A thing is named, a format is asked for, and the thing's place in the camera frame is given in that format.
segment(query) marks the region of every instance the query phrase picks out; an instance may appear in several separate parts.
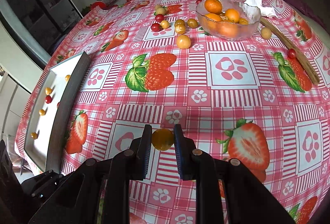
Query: white napkin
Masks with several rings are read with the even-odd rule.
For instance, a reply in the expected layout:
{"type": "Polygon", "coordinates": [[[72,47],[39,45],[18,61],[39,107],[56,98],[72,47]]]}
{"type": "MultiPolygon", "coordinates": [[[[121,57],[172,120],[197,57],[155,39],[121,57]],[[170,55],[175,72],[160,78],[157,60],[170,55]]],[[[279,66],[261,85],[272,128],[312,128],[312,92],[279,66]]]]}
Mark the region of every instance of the white napkin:
{"type": "Polygon", "coordinates": [[[244,3],[253,7],[258,7],[261,11],[262,16],[266,16],[269,18],[273,18],[273,16],[277,17],[273,7],[262,6],[262,0],[246,0],[244,3]]]}

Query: pink checkered tablecloth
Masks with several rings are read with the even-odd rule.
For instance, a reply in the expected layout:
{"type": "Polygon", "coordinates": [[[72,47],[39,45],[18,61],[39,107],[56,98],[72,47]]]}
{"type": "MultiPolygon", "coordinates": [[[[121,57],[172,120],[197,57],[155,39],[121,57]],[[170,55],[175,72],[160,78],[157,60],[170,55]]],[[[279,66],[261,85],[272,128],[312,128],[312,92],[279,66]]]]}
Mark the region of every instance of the pink checkered tablecloth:
{"type": "MultiPolygon", "coordinates": [[[[178,49],[174,22],[197,18],[196,0],[133,0],[108,11],[97,7],[64,39],[44,70],[19,124],[16,152],[35,174],[40,172],[23,150],[35,98],[50,67],[86,51],[92,62],[71,117],[81,110],[87,114],[87,139],[82,152],[63,151],[63,174],[88,158],[104,160],[123,151],[141,136],[145,124],[156,130],[179,123],[197,148],[219,159],[230,157],[230,142],[224,140],[249,129],[265,137],[269,151],[269,160],[263,152],[261,168],[249,168],[293,217],[297,219],[308,200],[315,205],[311,216],[330,186],[330,50],[283,0],[262,2],[275,8],[278,18],[269,20],[319,74],[317,87],[311,88],[301,67],[288,61],[287,49],[276,36],[261,37],[260,26],[251,38],[240,41],[187,26],[191,47],[178,49]],[[172,24],[151,32],[156,4],[168,9],[166,20],[172,24]],[[112,40],[120,31],[124,41],[112,40]],[[154,79],[151,62],[160,53],[176,57],[171,66],[155,71],[172,78],[171,84],[148,90],[154,79]],[[244,124],[245,120],[253,122],[244,124]]],[[[130,211],[146,223],[195,223],[195,183],[179,179],[174,148],[152,148],[147,178],[131,181],[130,187],[130,211]]]]}

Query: mandarin orange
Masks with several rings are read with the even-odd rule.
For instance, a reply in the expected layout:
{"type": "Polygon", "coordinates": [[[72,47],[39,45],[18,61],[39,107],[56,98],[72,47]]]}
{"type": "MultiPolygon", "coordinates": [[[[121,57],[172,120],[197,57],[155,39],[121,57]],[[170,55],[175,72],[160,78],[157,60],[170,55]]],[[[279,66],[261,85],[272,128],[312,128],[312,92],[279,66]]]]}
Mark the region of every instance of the mandarin orange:
{"type": "Polygon", "coordinates": [[[222,11],[222,4],[219,0],[206,0],[204,7],[209,13],[219,14],[222,11]]]}
{"type": "Polygon", "coordinates": [[[228,9],[225,12],[228,20],[238,23],[240,21],[240,13],[235,9],[228,9]]]}

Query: wooden fork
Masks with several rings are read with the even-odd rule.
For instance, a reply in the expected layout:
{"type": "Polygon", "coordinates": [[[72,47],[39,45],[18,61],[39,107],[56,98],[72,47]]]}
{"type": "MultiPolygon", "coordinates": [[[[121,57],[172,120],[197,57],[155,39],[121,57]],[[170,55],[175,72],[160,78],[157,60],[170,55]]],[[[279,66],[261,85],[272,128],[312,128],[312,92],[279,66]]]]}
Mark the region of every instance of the wooden fork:
{"type": "Polygon", "coordinates": [[[260,23],[268,27],[287,47],[288,49],[294,49],[296,51],[296,57],[298,61],[303,66],[304,70],[306,71],[308,77],[311,79],[311,82],[314,85],[318,85],[320,83],[320,78],[318,77],[315,69],[311,66],[311,63],[307,60],[306,56],[299,50],[296,45],[294,45],[291,40],[289,40],[281,31],[279,31],[269,20],[264,17],[261,17],[260,23]]]}

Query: strawberry print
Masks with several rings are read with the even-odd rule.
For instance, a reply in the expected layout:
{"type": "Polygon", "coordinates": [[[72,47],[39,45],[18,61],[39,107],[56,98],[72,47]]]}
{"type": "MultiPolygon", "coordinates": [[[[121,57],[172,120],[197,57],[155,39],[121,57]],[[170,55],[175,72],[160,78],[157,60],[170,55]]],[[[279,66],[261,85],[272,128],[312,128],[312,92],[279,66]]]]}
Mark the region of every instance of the strawberry print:
{"type": "Polygon", "coordinates": [[[75,138],[80,144],[84,144],[87,138],[88,116],[81,110],[78,115],[75,115],[72,121],[72,137],[75,138]]]}
{"type": "Polygon", "coordinates": [[[264,171],[269,166],[270,156],[264,132],[255,123],[239,119],[236,128],[225,130],[226,140],[219,140],[223,144],[223,153],[228,151],[230,158],[239,159],[250,170],[264,171]]]}
{"type": "Polygon", "coordinates": [[[289,215],[296,221],[297,224],[307,224],[309,216],[313,211],[317,202],[317,197],[311,197],[308,201],[301,207],[300,212],[298,212],[299,204],[296,204],[288,212],[289,215]]]}
{"type": "Polygon", "coordinates": [[[73,56],[75,54],[75,49],[73,50],[68,50],[67,53],[63,56],[63,55],[59,55],[56,58],[56,63],[60,63],[66,59],[68,59],[69,57],[73,56]]]}
{"type": "Polygon", "coordinates": [[[294,18],[296,25],[299,27],[297,31],[297,37],[300,37],[302,41],[307,41],[311,38],[311,28],[307,22],[295,11],[294,18]]]}
{"type": "Polygon", "coordinates": [[[131,9],[131,11],[143,8],[143,7],[147,6],[149,3],[150,3],[150,1],[143,1],[143,2],[139,3],[138,5],[134,6],[131,9]]]}
{"type": "Polygon", "coordinates": [[[128,37],[128,30],[120,30],[117,34],[111,37],[110,42],[105,43],[101,47],[101,52],[111,50],[119,45],[122,45],[128,37]]]}
{"type": "Polygon", "coordinates": [[[278,70],[286,84],[295,91],[305,92],[312,88],[312,82],[297,58],[287,58],[285,61],[282,53],[275,52],[273,57],[278,61],[278,70]]]}
{"type": "Polygon", "coordinates": [[[133,59],[133,67],[125,76],[128,88],[133,91],[149,92],[163,89],[174,81],[174,75],[167,70],[177,57],[171,53],[160,53],[146,60],[146,55],[133,59]]]}

